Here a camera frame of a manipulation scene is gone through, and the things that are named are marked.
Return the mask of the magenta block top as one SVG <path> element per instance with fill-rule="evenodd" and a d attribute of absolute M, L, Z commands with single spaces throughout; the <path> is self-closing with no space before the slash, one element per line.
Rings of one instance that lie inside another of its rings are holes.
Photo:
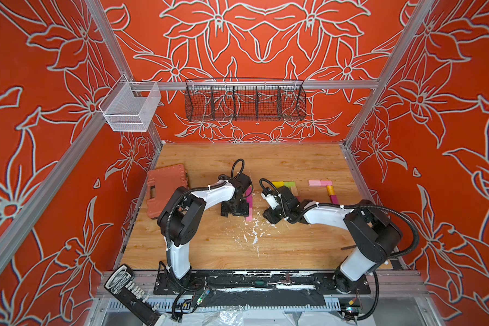
<path fill-rule="evenodd" d="M 250 197 L 250 196 L 253 194 L 253 191 L 254 191 L 254 187 L 253 187 L 253 185 L 251 185 L 251 186 L 250 186 L 250 187 L 247 189 L 247 191 L 245 192 L 245 197 L 246 197 L 246 198 Z"/>

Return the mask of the pale pink block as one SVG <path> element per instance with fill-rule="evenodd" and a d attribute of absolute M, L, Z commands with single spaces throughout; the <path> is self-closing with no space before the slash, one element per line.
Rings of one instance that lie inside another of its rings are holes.
<path fill-rule="evenodd" d="M 246 221 L 246 222 L 251 222 L 251 221 L 253 221 L 253 209 L 252 209 L 252 208 L 249 208 L 249 214 L 248 214 L 248 216 L 245 218 L 245 221 Z"/>

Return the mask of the light pink block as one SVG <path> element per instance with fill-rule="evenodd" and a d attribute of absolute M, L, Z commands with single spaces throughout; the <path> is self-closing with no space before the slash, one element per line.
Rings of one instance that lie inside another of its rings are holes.
<path fill-rule="evenodd" d="M 333 186 L 332 181 L 320 181 L 319 183 L 320 183 L 320 186 L 322 186 L 322 187 Z"/>

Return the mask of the orange yellow cylinder block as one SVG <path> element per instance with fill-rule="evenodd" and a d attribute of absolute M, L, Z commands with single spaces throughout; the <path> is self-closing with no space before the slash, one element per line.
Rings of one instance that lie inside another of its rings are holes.
<path fill-rule="evenodd" d="M 327 193 L 329 196 L 335 196 L 336 195 L 335 190 L 334 190 L 334 186 L 326 186 L 326 189 L 327 189 Z"/>

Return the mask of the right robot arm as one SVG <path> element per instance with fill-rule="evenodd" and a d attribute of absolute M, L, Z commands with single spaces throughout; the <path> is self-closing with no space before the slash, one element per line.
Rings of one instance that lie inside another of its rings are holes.
<path fill-rule="evenodd" d="M 285 220 L 290 224 L 328 225 L 348 231 L 355 250 L 337 267 L 334 287 L 340 293 L 350 293 L 364 274 L 373 273 L 388 259 L 413 252 L 420 243 L 418 228 L 407 215 L 363 200 L 355 205 L 299 201 L 288 187 L 264 186 L 262 198 L 268 203 L 263 216 L 271 224 Z M 390 219 L 403 220 L 412 232 L 411 244 L 400 251 L 403 232 Z"/>

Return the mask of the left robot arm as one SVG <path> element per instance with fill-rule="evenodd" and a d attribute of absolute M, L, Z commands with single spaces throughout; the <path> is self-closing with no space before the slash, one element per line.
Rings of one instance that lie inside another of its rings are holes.
<path fill-rule="evenodd" d="M 181 280 L 191 270 L 190 241 L 196 235 L 204 212 L 221 206 L 221 216 L 247 217 L 250 213 L 246 192 L 251 178 L 239 173 L 235 177 L 221 175 L 217 183 L 187 189 L 178 187 L 158 218 L 166 242 L 167 268 Z"/>

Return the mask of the red plastic tool case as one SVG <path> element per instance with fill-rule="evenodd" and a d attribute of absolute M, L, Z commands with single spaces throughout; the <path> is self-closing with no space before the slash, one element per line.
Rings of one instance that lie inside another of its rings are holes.
<path fill-rule="evenodd" d="M 188 187 L 187 171 L 183 164 L 157 168 L 148 172 L 147 215 L 151 220 L 160 217 L 178 187 Z"/>

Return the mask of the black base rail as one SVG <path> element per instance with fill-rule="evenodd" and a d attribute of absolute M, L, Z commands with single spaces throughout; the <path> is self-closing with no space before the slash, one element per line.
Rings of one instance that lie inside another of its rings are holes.
<path fill-rule="evenodd" d="M 375 294 L 375 286 L 365 277 L 350 292 L 340 292 L 333 270 L 192 270 L 181 283 L 209 290 L 203 308 L 339 311 L 360 308 L 361 299 Z"/>

